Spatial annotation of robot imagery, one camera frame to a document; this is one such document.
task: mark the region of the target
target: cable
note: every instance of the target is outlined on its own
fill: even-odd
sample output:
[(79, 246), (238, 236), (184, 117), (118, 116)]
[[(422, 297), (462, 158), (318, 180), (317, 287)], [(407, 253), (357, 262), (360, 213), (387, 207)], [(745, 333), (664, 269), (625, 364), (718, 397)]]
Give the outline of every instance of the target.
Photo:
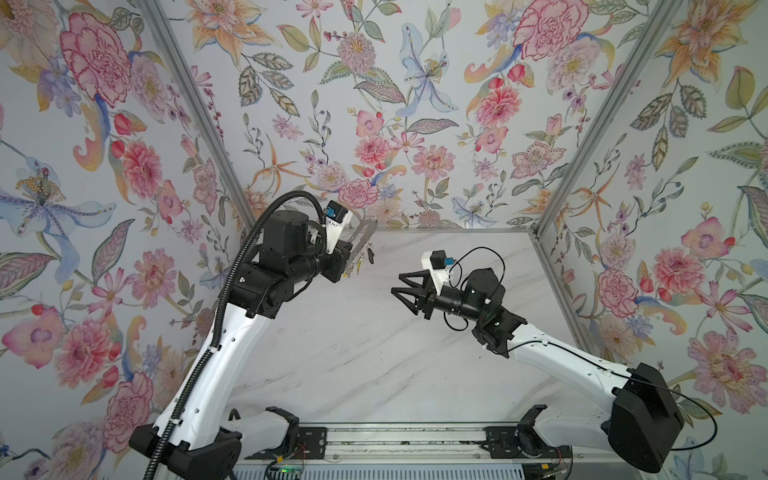
[[(174, 410), (170, 414), (170, 418), (165, 425), (163, 435), (157, 441), (157, 444), (154, 447), (154, 451), (152, 452), (152, 456), (149, 459), (149, 463), (147, 464), (147, 470), (144, 471), (144, 480), (154, 480), (155, 473), (157, 473), (157, 467), (160, 466), (161, 458), (165, 453), (168, 442), (170, 441), (170, 436), (173, 434), (176, 425), (180, 425), (183, 422), (180, 419), (181, 414), (184, 412), (184, 407), (187, 404), (187, 400), (189, 399), (190, 394), (192, 393), (192, 389), (197, 383), (197, 380), (200, 378), (200, 375), (203, 373), (203, 369), (205, 369), (205, 365), (208, 363), (208, 360), (211, 358), (211, 356), (213, 356), (212, 349), (217, 349), (220, 345), (221, 333), (224, 325), (224, 313), (227, 310), (227, 301), (230, 298), (232, 285), (234, 285), (235, 276), (237, 275), (237, 271), (240, 269), (240, 265), (242, 265), (243, 260), (250, 253), (250, 249), (253, 243), (258, 240), (259, 235), (261, 235), (261, 229), (264, 227), (266, 221), (272, 216), (273, 213), (275, 213), (275, 211), (277, 211), (278, 208), (280, 208), (280, 205), (296, 197), (304, 197), (309, 200), (317, 212), (318, 223), (321, 226), (325, 225), (326, 217), (323, 214), (323, 207), (320, 205), (320, 202), (317, 201), (314, 195), (303, 190), (292, 190), (283, 195), (280, 195), (265, 209), (265, 211), (259, 217), (259, 220), (256, 220), (256, 224), (253, 225), (253, 228), (248, 233), (248, 237), (246, 238), (245, 243), (243, 243), (243, 246), (237, 252), (237, 256), (230, 266), (230, 272), (227, 275), (227, 279), (224, 281), (224, 285), (219, 292), (219, 306), (216, 308), (216, 316), (214, 317), (214, 324), (212, 327), (212, 338), (208, 349), (200, 357), (200, 361), (195, 364), (195, 367), (190, 373), (189, 380), (184, 384), (184, 388), (181, 390), (181, 394), (178, 396)], [(321, 234), (319, 251), (323, 251), (325, 248), (326, 237), (325, 235)]]
[[(510, 353), (512, 350), (514, 350), (514, 349), (518, 349), (518, 348), (520, 348), (520, 347), (521, 347), (521, 346), (523, 346), (523, 345), (528, 345), (529, 343), (543, 343), (543, 342), (542, 342), (541, 340), (528, 340), (528, 341), (526, 341), (526, 342), (523, 342), (523, 343), (520, 343), (520, 344), (518, 344), (518, 345), (515, 345), (515, 346), (513, 346), (512, 348), (510, 348), (509, 350), (507, 350), (507, 353)], [(565, 347), (564, 347), (564, 346), (562, 346), (562, 345), (558, 345), (557, 343), (549, 342), (547, 345), (548, 345), (548, 346), (552, 345), (552, 346), (556, 346), (556, 347), (558, 347), (559, 349), (563, 349), (563, 350), (565, 350), (566, 352), (570, 353), (571, 355), (575, 355), (575, 356), (577, 356), (578, 358), (580, 358), (580, 359), (584, 360), (585, 362), (587, 362), (587, 363), (590, 363), (591, 365), (594, 365), (594, 366), (598, 367), (600, 370), (605, 370), (606, 372), (609, 372), (611, 375), (616, 375), (616, 376), (618, 376), (618, 377), (621, 377), (622, 379), (631, 380), (631, 381), (633, 381), (633, 382), (644, 383), (645, 385), (650, 385), (650, 386), (656, 387), (657, 389), (666, 390), (666, 391), (668, 391), (668, 392), (671, 392), (671, 393), (673, 393), (673, 394), (675, 394), (675, 395), (679, 395), (679, 396), (683, 397), (684, 399), (690, 400), (691, 402), (693, 402), (694, 404), (696, 404), (696, 406), (698, 406), (700, 409), (702, 409), (703, 411), (705, 411), (705, 412), (707, 413), (707, 415), (710, 417), (710, 420), (712, 420), (712, 426), (713, 426), (713, 430), (714, 430), (714, 431), (712, 432), (712, 436), (711, 436), (711, 437), (709, 437), (709, 439), (708, 439), (708, 440), (706, 440), (705, 442), (701, 442), (701, 443), (700, 443), (700, 444), (698, 444), (698, 445), (692, 445), (692, 446), (690, 446), (690, 447), (681, 447), (681, 448), (679, 448), (679, 449), (670, 449), (670, 451), (671, 451), (671, 452), (686, 452), (686, 451), (688, 451), (688, 450), (695, 450), (695, 449), (700, 449), (701, 447), (703, 447), (703, 446), (705, 446), (705, 445), (709, 445), (709, 444), (710, 444), (710, 443), (711, 443), (711, 442), (712, 442), (712, 441), (715, 439), (715, 437), (717, 436), (717, 420), (715, 420), (714, 416), (713, 416), (713, 415), (712, 415), (712, 413), (709, 411), (709, 409), (705, 409), (703, 405), (701, 405), (699, 402), (697, 402), (696, 400), (692, 399), (691, 397), (689, 397), (689, 396), (687, 396), (687, 395), (685, 395), (685, 394), (683, 394), (683, 393), (677, 392), (677, 391), (675, 391), (675, 390), (672, 390), (672, 389), (668, 389), (667, 387), (664, 387), (664, 386), (659, 386), (659, 385), (656, 385), (656, 384), (654, 384), (654, 383), (651, 383), (651, 382), (646, 382), (646, 381), (644, 381), (644, 380), (640, 380), (640, 379), (633, 379), (633, 378), (632, 378), (632, 377), (630, 377), (630, 376), (621, 375), (620, 373), (616, 373), (616, 372), (614, 372), (613, 370), (607, 369), (607, 368), (605, 368), (604, 366), (602, 366), (602, 365), (599, 365), (599, 364), (597, 364), (597, 363), (595, 363), (595, 362), (593, 362), (593, 361), (591, 361), (591, 360), (589, 360), (589, 359), (585, 359), (583, 356), (579, 355), (578, 353), (574, 352), (573, 350), (567, 349), (567, 348), (565, 348)]]

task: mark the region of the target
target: wall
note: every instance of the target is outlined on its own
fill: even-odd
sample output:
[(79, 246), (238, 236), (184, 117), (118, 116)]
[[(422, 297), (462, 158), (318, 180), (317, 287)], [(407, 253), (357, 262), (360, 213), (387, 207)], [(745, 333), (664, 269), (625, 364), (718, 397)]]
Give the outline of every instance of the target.
[[(690, 0), (677, 20), (544, 243), (594, 347), (661, 369), (716, 416), (714, 442), (666, 472), (762, 478), (768, 6)], [(706, 413), (677, 404), (678, 445), (707, 440)]]
[(385, 228), (435, 229), (531, 225), (654, 5), (163, 8), (257, 216), (298, 187)]
[(213, 320), (240, 235), (155, 51), (130, 2), (0, 2), (2, 478), (138, 477)]

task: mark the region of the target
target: marble surface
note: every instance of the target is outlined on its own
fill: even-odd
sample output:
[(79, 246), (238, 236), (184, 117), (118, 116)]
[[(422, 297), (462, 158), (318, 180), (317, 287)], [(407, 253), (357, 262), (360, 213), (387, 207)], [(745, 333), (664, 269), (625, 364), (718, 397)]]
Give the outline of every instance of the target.
[[(560, 382), (483, 350), (470, 329), (442, 314), (410, 313), (389, 292), (399, 273), (421, 270), (427, 250), (458, 259), (484, 245), (505, 259), (504, 306), (574, 344), (525, 233), (377, 233), (375, 264), (337, 284), (318, 278), (280, 314), (251, 354), (230, 397), (246, 413), (279, 406), (302, 422), (495, 422), (519, 419)], [(501, 262), (488, 251), (465, 274)], [(464, 322), (449, 316), (458, 328)]]

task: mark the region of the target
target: orange lily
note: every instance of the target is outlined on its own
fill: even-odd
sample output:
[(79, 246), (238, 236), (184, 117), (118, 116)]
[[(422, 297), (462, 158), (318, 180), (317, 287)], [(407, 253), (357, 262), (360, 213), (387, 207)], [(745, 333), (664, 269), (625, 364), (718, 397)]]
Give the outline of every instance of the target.
[(272, 196), (274, 197), (275, 195), (277, 195), (277, 192), (280, 190), (280, 172), (283, 172), (284, 174), (293, 175), (294, 177), (307, 178), (307, 176), (298, 174), (286, 168), (286, 166), (288, 165), (295, 164), (296, 163), (295, 161), (286, 162), (284, 164), (278, 164), (277, 152), (275, 151), (275, 146), (272, 144), (272, 139), (269, 137), (269, 135), (267, 135), (266, 139), (270, 141), (270, 150), (272, 151), (272, 164), (267, 168), (263, 168), (257, 171), (256, 174), (253, 175), (253, 181), (250, 183), (250, 185), (253, 186), (253, 184), (256, 183), (256, 180), (258, 180), (261, 175), (265, 175), (269, 177), (271, 174), (274, 174), (275, 178), (277, 179), (277, 188), (275, 188), (275, 192), (272, 194)]
[(575, 210), (578, 210), (580, 208), (583, 208), (583, 210), (580, 211), (579, 213), (577, 213), (575, 215), (571, 215), (571, 216), (572, 217), (578, 217), (579, 215), (584, 215), (585, 213), (587, 213), (589, 211), (589, 209), (592, 208), (592, 205), (594, 205), (594, 209), (598, 212), (598, 223), (600, 224), (600, 228), (603, 231), (605, 231), (605, 228), (603, 227), (603, 218), (600, 215), (600, 204), (607, 205), (608, 208), (611, 208), (611, 205), (607, 201), (603, 200), (603, 197), (601, 197), (600, 194), (602, 194), (605, 191), (605, 189), (608, 188), (608, 185), (611, 184), (611, 181), (613, 181), (614, 177), (616, 176), (616, 172), (618, 172), (618, 171), (619, 171), (619, 169), (618, 169), (618, 166), (617, 166), (616, 170), (614, 170), (614, 174), (611, 175), (611, 178), (609, 178), (608, 181), (605, 182), (605, 185), (600, 187), (600, 189), (597, 192), (593, 192), (592, 190), (590, 190), (588, 188), (582, 187), (582, 188), (576, 190), (574, 193), (572, 193), (571, 195), (575, 195), (575, 194), (581, 192), (581, 199), (582, 200), (586, 200), (587, 203), (585, 203), (585, 204), (583, 204), (583, 205), (581, 205), (579, 207), (576, 207)]

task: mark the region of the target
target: pink flower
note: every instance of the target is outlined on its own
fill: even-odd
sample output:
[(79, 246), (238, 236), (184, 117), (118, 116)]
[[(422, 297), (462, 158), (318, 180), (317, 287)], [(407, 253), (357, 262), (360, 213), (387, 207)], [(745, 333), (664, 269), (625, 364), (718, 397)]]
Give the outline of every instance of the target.
[(712, 318), (715, 316), (715, 313), (719, 313), (720, 318), (723, 320), (723, 323), (725, 323), (725, 326), (727, 326), (728, 329), (730, 329), (732, 332), (736, 332), (736, 329), (733, 328), (734, 325), (738, 326), (745, 332), (749, 332), (752, 329), (752, 326), (734, 315), (747, 315), (751, 313), (750, 309), (746, 308), (745, 306), (726, 306), (728, 303), (731, 303), (734, 299), (736, 299), (736, 297), (739, 296), (739, 293), (736, 290), (728, 290), (721, 297), (718, 295), (717, 290), (718, 283), (711, 281), (710, 295), (705, 294), (697, 288), (695, 289), (696, 294), (699, 296), (701, 301), (704, 302), (704, 304), (712, 307), (707, 310), (707, 316)]
[(96, 303), (92, 303), (91, 305), (88, 305), (88, 313), (93, 313), (96, 310), (99, 310), (100, 308), (104, 309), (104, 316), (109, 315), (112, 313), (112, 306), (113, 305), (120, 305), (123, 303), (123, 299), (118, 297), (118, 293), (125, 288), (126, 285), (129, 285), (136, 281), (136, 275), (129, 275), (125, 277), (125, 280), (123, 280), (123, 273), (125, 270), (122, 268), (118, 268), (118, 272), (115, 275), (114, 282), (112, 281), (112, 274), (109, 272), (106, 272), (104, 275), (104, 286), (107, 288), (101, 288), (100, 286), (95, 286), (91, 289), (91, 292), (103, 300), (99, 300)]
[(203, 224), (199, 220), (182, 220), (181, 235), (187, 242), (195, 243), (203, 236)]
[(216, 209), (216, 200), (219, 197), (213, 161), (209, 158), (204, 166), (195, 167), (192, 173), (195, 183), (192, 197), (198, 203), (205, 205), (205, 211), (210, 215)]
[(445, 147), (437, 148), (437, 145), (431, 145), (429, 150), (422, 148), (413, 157), (414, 165), (411, 167), (416, 174), (424, 174), (428, 179), (436, 182), (448, 175), (453, 170), (453, 159), (456, 156)]
[(507, 137), (507, 127), (489, 127), (480, 134), (475, 145), (482, 147), (490, 154), (495, 154)]
[(694, 389), (705, 395), (712, 394), (712, 400), (720, 407), (725, 406), (728, 394), (730, 408), (738, 413), (749, 413), (753, 405), (766, 406), (766, 391), (760, 383), (766, 381), (766, 368), (752, 365), (757, 354), (751, 348), (737, 351), (739, 337), (727, 330), (725, 336), (717, 332), (704, 334), (702, 345), (697, 339), (690, 339), (688, 356), (699, 365), (694, 369)]
[(17, 323), (2, 336), (2, 344), (36, 369), (48, 365), (58, 348), (64, 324), (54, 307), (43, 309), (40, 316)]
[(160, 248), (152, 252), (144, 252), (144, 262), (136, 260), (134, 268), (138, 275), (134, 281), (133, 295), (136, 300), (144, 299), (144, 308), (157, 306), (157, 298), (176, 291), (174, 280), (176, 270), (174, 259), (165, 254)]
[(389, 142), (384, 140), (384, 137), (363, 138), (355, 148), (355, 157), (368, 165), (383, 162), (388, 154)]
[(376, 62), (373, 43), (364, 34), (356, 31), (341, 39), (337, 51), (342, 63), (356, 74), (366, 73)]
[(546, 170), (565, 155), (564, 148), (552, 148), (548, 144), (536, 141), (525, 152), (512, 155), (512, 171), (514, 178), (533, 177), (538, 172)]
[(410, 136), (406, 132), (402, 132), (400, 134), (400, 139), (398, 140), (397, 137), (392, 137), (392, 141), (395, 142), (395, 146), (392, 147), (393, 150), (400, 150), (402, 148), (402, 151), (408, 153), (408, 147), (415, 147), (416, 145), (424, 143), (425, 138), (419, 138), (416, 139), (416, 134), (411, 134)]
[(483, 127), (502, 125), (520, 111), (521, 103), (520, 95), (514, 88), (494, 88), (480, 101), (478, 122)]
[(632, 279), (619, 270), (608, 269), (598, 277), (598, 292), (603, 305), (619, 318), (627, 318), (637, 310), (637, 289)]
[(728, 246), (723, 242), (725, 230), (717, 217), (707, 218), (680, 239), (701, 258), (718, 258), (728, 254)]
[(152, 380), (144, 372), (136, 372), (133, 380), (118, 384), (118, 392), (109, 399), (101, 423), (105, 447), (114, 453), (128, 447), (134, 429), (149, 418), (153, 392)]
[(304, 5), (302, 4), (296, 4), (296, 10), (299, 12), (306, 12), (302, 14), (302, 18), (306, 18), (310, 16), (312, 13), (315, 14), (317, 18), (320, 18), (320, 11), (325, 11), (331, 7), (333, 7), (333, 3), (330, 2), (321, 2), (320, 0), (301, 0), (304, 2)]
[(160, 157), (154, 147), (147, 147), (143, 141), (129, 142), (123, 153), (123, 175), (140, 198), (153, 197), (163, 178)]
[(90, 382), (107, 362), (111, 347), (103, 321), (86, 319), (72, 326), (61, 342), (64, 352), (56, 357), (59, 385), (73, 389), (80, 381)]
[(361, 110), (357, 114), (357, 136), (367, 137), (378, 135), (384, 125), (384, 119), (369, 111)]
[(355, 180), (339, 189), (339, 202), (351, 208), (363, 208), (379, 198), (379, 188), (371, 185), (370, 180)]
[(522, 58), (541, 60), (558, 53), (581, 33), (589, 7), (582, 0), (534, 0), (515, 31), (513, 46), (522, 45)]
[(112, 108), (125, 101), (131, 89), (131, 63), (111, 26), (90, 13), (73, 13), (69, 30), (59, 35), (59, 41), (74, 79), (91, 100), (98, 94)]
[(704, 281), (704, 265), (683, 247), (664, 248), (656, 255), (654, 274), (659, 284), (672, 293), (688, 293)]

